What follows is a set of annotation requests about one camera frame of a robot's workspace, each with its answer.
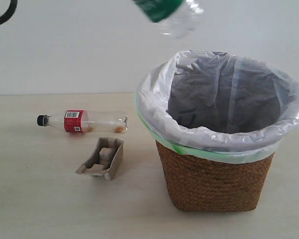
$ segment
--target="white plastic bag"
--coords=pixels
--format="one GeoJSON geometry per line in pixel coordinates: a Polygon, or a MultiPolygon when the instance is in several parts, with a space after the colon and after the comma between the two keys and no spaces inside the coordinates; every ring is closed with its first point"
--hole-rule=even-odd
{"type": "Polygon", "coordinates": [[[172,144],[231,156],[273,152],[299,124],[299,83],[249,58],[182,51],[143,79],[136,107],[172,144]]]}

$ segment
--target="wicker waste basket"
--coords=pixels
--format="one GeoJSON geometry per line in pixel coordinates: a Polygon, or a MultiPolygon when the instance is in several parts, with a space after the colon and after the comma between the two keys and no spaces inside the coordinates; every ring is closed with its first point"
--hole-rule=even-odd
{"type": "Polygon", "coordinates": [[[244,212],[257,206],[274,154],[229,164],[180,155],[156,141],[168,194],[186,212],[244,212]]]}
{"type": "Polygon", "coordinates": [[[299,125],[299,82],[264,62],[181,51],[135,95],[182,211],[256,208],[280,141],[299,125]]]}

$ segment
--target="bottle cap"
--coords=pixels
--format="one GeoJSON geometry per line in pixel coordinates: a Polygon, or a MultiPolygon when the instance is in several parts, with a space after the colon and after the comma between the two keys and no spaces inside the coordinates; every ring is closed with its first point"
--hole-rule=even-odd
{"type": "Polygon", "coordinates": [[[37,123],[39,126],[47,126],[49,122],[47,115],[38,116],[37,123]]]}

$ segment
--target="white wall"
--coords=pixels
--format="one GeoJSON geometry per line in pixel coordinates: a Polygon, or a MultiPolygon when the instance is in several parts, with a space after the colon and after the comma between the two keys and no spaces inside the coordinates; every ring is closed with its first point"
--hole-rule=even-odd
{"type": "Polygon", "coordinates": [[[250,56],[299,80],[299,0],[201,2],[202,25],[172,40],[131,0],[19,0],[0,26],[0,95],[132,92],[185,49],[250,56]]]}

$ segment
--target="table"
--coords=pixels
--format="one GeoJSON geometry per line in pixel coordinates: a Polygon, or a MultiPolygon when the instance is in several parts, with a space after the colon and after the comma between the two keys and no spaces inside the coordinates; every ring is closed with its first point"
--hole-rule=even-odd
{"type": "Polygon", "coordinates": [[[299,239],[299,127],[281,144],[255,211],[183,213],[132,94],[0,96],[0,239],[299,239]],[[126,134],[39,127],[66,109],[126,111],[126,134]],[[113,181],[76,175],[98,137],[125,141],[113,181]]]}

